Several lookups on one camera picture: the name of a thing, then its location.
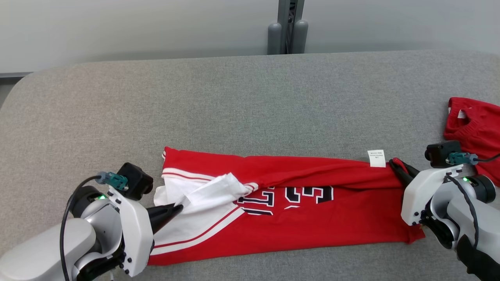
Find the gray post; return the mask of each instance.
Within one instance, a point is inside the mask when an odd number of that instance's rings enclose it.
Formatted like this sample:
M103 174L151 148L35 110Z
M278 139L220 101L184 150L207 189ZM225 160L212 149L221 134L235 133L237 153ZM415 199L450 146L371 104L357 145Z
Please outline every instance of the gray post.
M279 0L278 2L278 19L277 22L281 25L281 39L280 39L280 54L287 53L287 31L288 31L288 18L290 14L290 0Z
M267 54L280 55L281 54L281 37L282 26L275 22L267 27Z
M303 54L306 49L306 38L308 36L309 24L301 19L295 22L293 27L293 42L291 44L292 54Z

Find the jersey number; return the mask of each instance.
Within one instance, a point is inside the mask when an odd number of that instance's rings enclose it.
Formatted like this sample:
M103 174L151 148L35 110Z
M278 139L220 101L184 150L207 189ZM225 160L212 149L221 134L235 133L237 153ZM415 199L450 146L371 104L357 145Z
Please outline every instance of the jersey number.
M274 207L275 205L275 193L274 187L269 187L267 190L262 191L261 198L249 198L241 197L238 199L238 203L241 204L261 204L268 207ZM285 187L284 196L286 200L290 203L300 203L301 197L315 197L316 204L331 201L334 199L334 188L333 186L305 186L302 188L302 192L298 192L296 187ZM290 205L285 209L298 208L297 205ZM255 208L243 207L245 212L252 215L273 215L273 212L269 210L260 210Z

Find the white fabric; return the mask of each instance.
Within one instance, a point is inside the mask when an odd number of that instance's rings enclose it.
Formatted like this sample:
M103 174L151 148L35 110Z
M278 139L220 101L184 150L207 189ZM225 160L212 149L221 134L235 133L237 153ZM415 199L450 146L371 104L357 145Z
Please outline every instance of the white fabric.
M182 204L184 209L154 235L157 247L151 253L191 247L216 234L245 212L233 202L253 191L229 173L208 182L163 175L165 186L156 188L155 206Z

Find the red basketball jersey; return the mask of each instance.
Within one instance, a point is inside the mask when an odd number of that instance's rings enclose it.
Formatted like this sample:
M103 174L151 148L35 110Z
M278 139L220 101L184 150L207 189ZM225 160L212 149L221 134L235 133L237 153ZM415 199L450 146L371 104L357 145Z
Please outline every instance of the red basketball jersey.
M164 156L155 205L185 208L155 234L150 265L424 237L401 219L403 188L390 168L170 147Z

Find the red jersey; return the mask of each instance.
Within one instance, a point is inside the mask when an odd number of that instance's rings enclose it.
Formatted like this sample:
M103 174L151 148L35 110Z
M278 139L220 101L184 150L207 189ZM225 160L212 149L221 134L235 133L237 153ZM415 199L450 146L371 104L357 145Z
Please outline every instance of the red jersey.
M464 152L488 159L500 153L500 107L465 97L452 97L444 138L457 140ZM475 165L477 172L500 186L500 158Z
M150 265L424 237L401 219L403 188L390 168L170 147L164 156L155 205L184 210L155 234Z

